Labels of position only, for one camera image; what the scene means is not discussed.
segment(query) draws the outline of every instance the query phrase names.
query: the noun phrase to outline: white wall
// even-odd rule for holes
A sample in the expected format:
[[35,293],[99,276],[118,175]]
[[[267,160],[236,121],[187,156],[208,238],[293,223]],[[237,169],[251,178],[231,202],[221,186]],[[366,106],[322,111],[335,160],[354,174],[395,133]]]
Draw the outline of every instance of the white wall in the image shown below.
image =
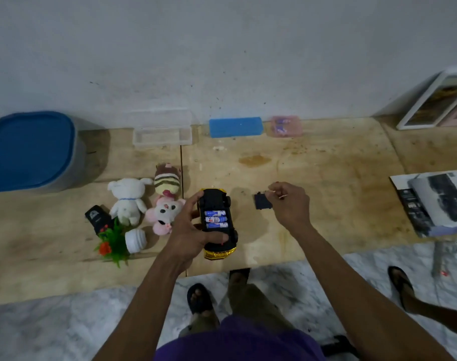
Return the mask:
[[0,0],[0,116],[366,116],[453,64],[457,0]]

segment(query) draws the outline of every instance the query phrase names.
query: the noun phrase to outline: striped plush toy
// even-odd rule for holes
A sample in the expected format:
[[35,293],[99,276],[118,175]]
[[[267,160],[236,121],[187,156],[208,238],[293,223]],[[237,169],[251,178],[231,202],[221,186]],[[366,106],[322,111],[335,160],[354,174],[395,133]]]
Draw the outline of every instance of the striped plush toy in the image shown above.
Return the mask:
[[153,179],[155,192],[161,196],[175,198],[180,189],[180,175],[180,170],[173,167],[171,163],[159,164]]

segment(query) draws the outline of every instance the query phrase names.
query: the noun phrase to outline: aa battery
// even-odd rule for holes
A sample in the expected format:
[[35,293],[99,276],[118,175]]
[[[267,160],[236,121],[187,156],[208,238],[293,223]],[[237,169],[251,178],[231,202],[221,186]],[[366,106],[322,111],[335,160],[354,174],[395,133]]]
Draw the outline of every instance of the aa battery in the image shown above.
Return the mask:
[[227,221],[227,217],[205,217],[207,223],[223,223]]
[[228,228],[228,223],[207,223],[207,228]]
[[206,217],[222,217],[225,215],[225,210],[208,210],[205,212]]

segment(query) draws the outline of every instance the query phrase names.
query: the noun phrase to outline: blue bin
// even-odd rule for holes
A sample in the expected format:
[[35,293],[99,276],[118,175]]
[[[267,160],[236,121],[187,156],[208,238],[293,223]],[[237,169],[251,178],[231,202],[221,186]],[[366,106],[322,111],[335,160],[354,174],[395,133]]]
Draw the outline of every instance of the blue bin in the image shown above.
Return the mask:
[[73,121],[57,112],[0,118],[0,192],[61,191],[83,178],[86,148]]

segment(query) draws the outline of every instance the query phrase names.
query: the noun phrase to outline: wooden floor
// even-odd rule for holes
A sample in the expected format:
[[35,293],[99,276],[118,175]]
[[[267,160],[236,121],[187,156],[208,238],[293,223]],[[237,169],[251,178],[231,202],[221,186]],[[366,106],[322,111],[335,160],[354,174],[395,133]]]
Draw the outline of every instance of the wooden floor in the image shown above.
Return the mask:
[[[303,186],[311,220],[340,252],[428,241],[415,235],[389,176],[457,169],[457,127],[397,131],[391,118],[304,121],[304,136],[211,139],[193,127],[193,145],[135,149],[131,129],[82,132],[87,177],[56,194],[0,193],[0,303],[138,285],[166,243],[147,224],[149,246],[118,269],[96,252],[84,218],[93,205],[116,202],[109,181],[153,177],[159,162],[182,166],[183,193],[224,188],[232,197],[237,251],[223,261],[196,258],[187,275],[303,259],[271,210],[252,195],[274,181]],[[144,201],[150,207],[153,187]]]

